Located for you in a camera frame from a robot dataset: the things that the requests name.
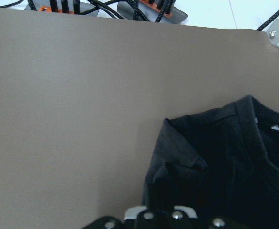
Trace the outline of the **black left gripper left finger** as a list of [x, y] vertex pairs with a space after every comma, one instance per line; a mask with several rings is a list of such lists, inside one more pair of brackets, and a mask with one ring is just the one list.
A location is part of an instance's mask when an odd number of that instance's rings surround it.
[[142, 211], [140, 212], [134, 223], [135, 229], [167, 229], [168, 223], [166, 216], [160, 212]]

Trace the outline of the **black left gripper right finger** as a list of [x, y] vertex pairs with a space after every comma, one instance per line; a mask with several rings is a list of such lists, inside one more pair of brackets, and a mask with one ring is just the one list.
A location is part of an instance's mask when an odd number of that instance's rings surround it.
[[198, 221], [197, 214], [180, 209], [174, 209], [166, 215], [168, 226], [170, 229], [200, 229], [201, 225]]

